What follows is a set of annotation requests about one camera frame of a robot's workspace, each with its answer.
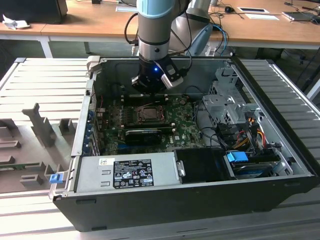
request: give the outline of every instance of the motherboard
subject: motherboard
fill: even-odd
[[[105,155],[172,152],[205,146],[194,122],[193,101],[185,95],[150,99],[127,97],[103,104],[100,136]]]

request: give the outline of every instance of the wooden desk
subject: wooden desk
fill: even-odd
[[[9,29],[6,25],[0,24],[0,35],[41,35],[41,30],[45,27],[45,23],[33,23],[28,28],[18,28],[17,30]]]
[[[41,31],[46,36],[108,37],[123,38],[124,29],[132,12],[117,12],[116,3],[67,0],[68,13],[63,24],[47,24]],[[129,27],[128,36],[137,32],[138,18]]]
[[[320,45],[320,25],[311,22],[290,22],[287,17],[282,15],[282,12],[295,12],[296,10],[292,6],[284,5],[284,2],[284,0],[223,0],[226,5],[232,5],[237,13],[241,13],[237,7],[262,8],[269,11],[268,14],[274,14],[279,19],[249,19],[244,14],[241,14],[244,18],[241,19],[237,14],[223,15],[221,24],[229,35],[229,45],[237,46],[246,43],[248,47],[256,47],[261,44],[278,44],[278,47],[292,45],[296,48],[309,46],[317,49]],[[309,8],[317,6],[315,3],[307,1],[294,1],[294,5],[301,11],[305,11],[302,6]],[[223,13],[224,10],[225,6],[209,9],[210,12],[222,11]],[[219,23],[219,19],[214,15],[212,15],[212,19],[217,24]],[[217,39],[217,34],[213,34],[211,39],[219,40],[220,38]]]
[[[0,26],[0,39],[20,39],[40,41],[45,56],[52,58],[48,42],[121,42],[125,43],[124,28],[132,12],[116,12],[116,3],[102,2],[91,4],[90,0],[66,0],[68,13],[63,24],[31,24],[31,28],[10,30]],[[223,29],[229,34],[229,46],[256,47],[256,48],[292,48],[317,49],[320,46],[320,25],[311,22],[290,22],[281,12],[294,12],[291,6],[284,5],[284,0],[223,0],[224,4],[231,4],[240,13],[237,7],[265,8],[271,14],[276,14],[279,20],[249,19],[242,14],[225,14],[221,19]],[[295,1],[301,9],[315,7],[315,3]],[[222,11],[224,6],[212,7],[211,11]],[[128,36],[136,35],[138,19],[131,21],[128,27]],[[221,33],[212,33],[210,42],[217,45],[222,39]]]

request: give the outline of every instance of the black box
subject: black box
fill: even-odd
[[[0,0],[1,19],[27,23],[60,24],[67,15],[66,0]]]

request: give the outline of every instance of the warning label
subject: warning label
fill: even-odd
[[[113,187],[127,189],[154,185],[151,159],[115,161]]]

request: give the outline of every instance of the green circuit board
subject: green circuit board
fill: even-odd
[[[121,121],[122,113],[129,112],[132,114],[132,121],[138,121],[137,112],[141,106],[125,106],[120,100],[113,100],[105,105],[105,114],[102,124],[103,142],[105,145],[106,155],[119,154],[145,154],[172,152],[181,148],[202,148],[204,142],[199,137],[200,131],[193,121],[194,108],[193,104],[188,101],[187,97],[170,98],[164,105],[152,103],[145,104],[148,108],[161,110],[163,122],[174,123],[174,132],[162,134],[160,144],[156,145],[127,145],[125,142],[126,131]]]

